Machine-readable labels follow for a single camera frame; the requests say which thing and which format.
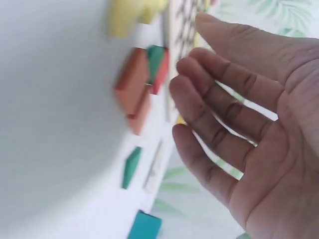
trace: orange foam piece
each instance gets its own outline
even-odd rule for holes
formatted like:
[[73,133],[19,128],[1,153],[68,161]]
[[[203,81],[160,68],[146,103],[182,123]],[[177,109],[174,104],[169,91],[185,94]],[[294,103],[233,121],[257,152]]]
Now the orange foam piece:
[[133,130],[133,133],[140,135],[148,112],[151,108],[150,87],[145,85],[144,92],[134,115],[127,115],[127,120]]
[[117,99],[126,114],[135,114],[149,78],[147,52],[135,47],[115,85]]

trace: foam shape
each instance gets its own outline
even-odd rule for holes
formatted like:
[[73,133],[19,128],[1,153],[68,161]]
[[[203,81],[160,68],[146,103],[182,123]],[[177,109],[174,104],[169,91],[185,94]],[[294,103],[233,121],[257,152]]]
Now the foam shape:
[[179,124],[179,123],[186,124],[186,122],[184,121],[184,119],[180,115],[178,115],[177,120],[176,120],[176,124]]
[[168,75],[168,69],[169,69],[169,51],[168,51],[168,49],[165,49],[162,63],[159,67],[157,76],[156,76],[155,81],[153,83],[152,93],[154,95],[157,95],[159,93],[160,87],[165,82],[167,75]]
[[148,0],[140,17],[140,22],[151,24],[155,16],[164,11],[167,5],[167,0]]
[[161,46],[151,46],[148,48],[148,59],[150,69],[149,84],[153,85],[156,79],[156,75],[164,57],[164,48]]
[[194,37],[194,47],[199,46],[199,39],[200,39],[200,34],[198,32],[196,32],[195,37]]
[[164,11],[168,6],[168,0],[157,0],[159,2],[159,10]]
[[136,113],[133,115],[127,115],[127,120],[134,134],[140,135],[150,108],[151,108],[150,87],[145,85],[144,92],[138,104]]
[[160,218],[139,211],[128,239],[156,239],[162,224]]
[[108,12],[110,36],[127,37],[138,22],[150,24],[167,4],[167,0],[112,0]]
[[212,0],[205,0],[205,9],[209,8]]
[[123,182],[122,182],[123,189],[127,189],[129,187],[130,182],[135,174],[137,165],[139,163],[141,153],[142,153],[142,148],[136,147],[135,150],[126,159],[126,164],[125,164],[125,169],[124,169],[124,177],[123,177]]
[[151,24],[151,22],[153,21],[155,16],[158,14],[158,12],[159,12],[159,6],[155,4],[147,5],[143,10],[143,13],[140,18],[140,22],[144,24]]
[[149,78],[147,52],[136,47],[126,61],[115,85],[117,99],[127,115],[135,114]]
[[109,12],[109,34],[127,37],[141,16],[147,0],[112,0]]

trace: green foam piece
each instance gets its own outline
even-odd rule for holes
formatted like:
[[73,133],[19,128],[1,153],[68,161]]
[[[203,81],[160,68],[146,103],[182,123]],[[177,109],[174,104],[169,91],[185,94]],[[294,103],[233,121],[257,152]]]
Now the green foam piece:
[[127,189],[135,174],[136,167],[139,163],[142,148],[136,147],[130,156],[126,159],[122,188]]
[[163,60],[165,50],[161,46],[151,46],[147,49],[149,68],[150,68],[150,79],[149,84],[152,85],[155,82],[156,75]]
[[128,239],[156,239],[161,227],[161,219],[139,211]]

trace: skin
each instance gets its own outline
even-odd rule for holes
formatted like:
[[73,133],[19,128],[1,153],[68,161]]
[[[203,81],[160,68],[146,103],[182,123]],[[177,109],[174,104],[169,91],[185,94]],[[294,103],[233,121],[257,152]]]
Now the skin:
[[[196,27],[216,53],[192,50],[178,62],[179,75],[170,84],[187,122],[173,128],[183,162],[253,239],[317,238],[319,40],[277,36],[202,13]],[[216,81],[278,120],[237,102]],[[193,132],[242,171],[241,180],[214,164]]]

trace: blue block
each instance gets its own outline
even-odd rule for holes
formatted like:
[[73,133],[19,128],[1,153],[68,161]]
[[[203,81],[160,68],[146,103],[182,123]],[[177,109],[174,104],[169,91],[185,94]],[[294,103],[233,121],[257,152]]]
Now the blue block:
[[128,239],[156,239],[161,227],[161,219],[139,211]]

